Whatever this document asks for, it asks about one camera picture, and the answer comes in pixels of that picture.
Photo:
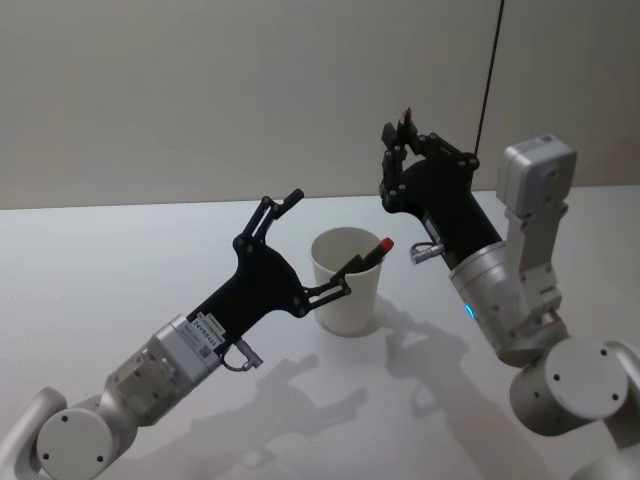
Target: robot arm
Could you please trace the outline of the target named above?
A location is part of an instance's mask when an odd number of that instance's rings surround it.
[[[551,257],[567,212],[577,154],[552,135],[509,147],[498,199],[509,228],[502,241],[470,192],[479,162],[435,134],[419,135],[407,110],[382,140],[384,208],[416,216],[431,242],[414,263],[442,256],[469,315],[504,363],[522,369],[511,404],[530,430],[561,435],[604,420],[619,448],[575,480],[640,478],[640,352],[618,342],[569,336]],[[424,159],[403,170],[408,145]]]
[[[102,395],[67,408],[55,390],[40,392],[0,443],[2,479],[47,478],[40,469],[54,480],[96,477],[131,446],[138,428],[155,424],[221,365],[234,372],[258,368],[262,360],[242,336],[268,312],[301,318],[349,294],[345,275],[359,268],[359,255],[326,284],[305,288],[265,242],[273,221],[303,196],[296,190],[282,204],[264,197],[233,241],[233,277],[189,315],[160,328],[108,376]],[[234,345],[246,358],[242,366],[225,360]]]

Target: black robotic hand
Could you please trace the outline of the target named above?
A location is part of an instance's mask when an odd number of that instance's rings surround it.
[[[187,316],[189,322],[205,317],[220,326],[217,333],[223,342],[216,348],[218,355],[223,356],[247,330],[273,310],[284,310],[301,318],[314,308],[351,292],[345,275],[362,262],[360,256],[354,257],[326,284],[307,288],[282,255],[266,244],[265,236],[271,224],[303,197],[302,190],[297,189],[281,204],[269,197],[262,199],[245,229],[233,241],[238,256],[236,273]]]
[[[390,213],[406,212],[420,220],[432,240],[420,246],[442,254],[453,269],[469,255],[500,241],[471,194],[473,172],[480,166],[473,153],[461,152],[435,133],[419,134],[411,109],[405,111],[397,127],[391,123],[384,126],[382,141],[386,146],[380,183],[382,205]],[[424,158],[404,170],[407,146]],[[412,251],[412,258],[420,258],[420,252]]]

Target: black cable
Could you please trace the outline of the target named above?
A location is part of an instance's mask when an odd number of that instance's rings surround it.
[[[484,99],[482,100],[482,112],[480,113],[480,125],[478,125],[478,136],[476,138],[476,148],[473,154],[478,156],[478,148],[480,147],[480,137],[482,135],[482,126],[484,125],[484,114],[487,111],[487,100],[489,99],[489,89],[491,88],[491,76],[493,75],[493,64],[496,60],[496,50],[498,48],[498,38],[500,37],[500,27],[502,26],[502,12],[504,11],[505,0],[500,0],[500,10],[498,11],[498,23],[496,24],[496,33],[493,37],[493,48],[491,50],[491,61],[489,62],[489,74],[487,75],[487,84],[484,89]]]
[[[232,345],[229,345],[229,348],[227,348],[224,352],[222,352],[222,355],[220,355],[220,363],[222,363],[222,366],[231,372],[236,372],[236,373],[247,372],[249,370],[249,367],[247,367],[246,363],[242,367],[234,367],[227,363],[226,357],[227,357],[227,353],[229,353],[229,350],[231,350],[231,347]]]

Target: blue led light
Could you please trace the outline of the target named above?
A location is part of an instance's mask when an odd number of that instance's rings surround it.
[[[468,303],[464,304],[464,308],[467,309],[467,313],[469,314],[469,316],[475,320],[476,319],[476,314],[473,312],[473,308],[471,308],[471,305],[469,305]]]

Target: paper cup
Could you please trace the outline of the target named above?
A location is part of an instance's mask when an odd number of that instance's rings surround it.
[[[341,227],[322,233],[311,245],[311,260],[316,284],[322,285],[355,255],[363,257],[380,239],[360,228]],[[343,337],[360,336],[371,328],[373,306],[381,265],[346,276],[351,294],[323,305],[315,311],[318,323]]]

